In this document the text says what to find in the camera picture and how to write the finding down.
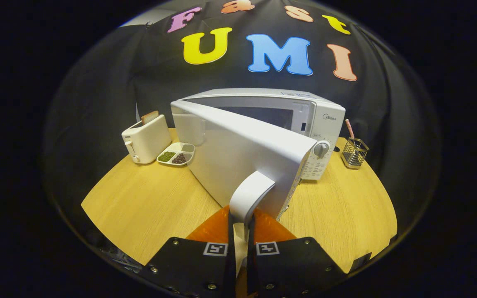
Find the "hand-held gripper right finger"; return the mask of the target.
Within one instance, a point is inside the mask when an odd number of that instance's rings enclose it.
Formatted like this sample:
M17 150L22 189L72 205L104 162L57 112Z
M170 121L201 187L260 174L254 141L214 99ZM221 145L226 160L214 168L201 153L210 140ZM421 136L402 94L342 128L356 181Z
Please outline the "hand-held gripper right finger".
M298 238L257 208L248 225L247 293L256 298L316 298L347 274L311 236Z

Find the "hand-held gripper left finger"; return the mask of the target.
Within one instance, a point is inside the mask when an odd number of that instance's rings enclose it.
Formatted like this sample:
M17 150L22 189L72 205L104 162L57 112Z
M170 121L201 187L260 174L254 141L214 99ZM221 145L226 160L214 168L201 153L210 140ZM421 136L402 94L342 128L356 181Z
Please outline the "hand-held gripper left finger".
M138 276L171 298L234 298L236 260L229 206L187 237L166 240Z

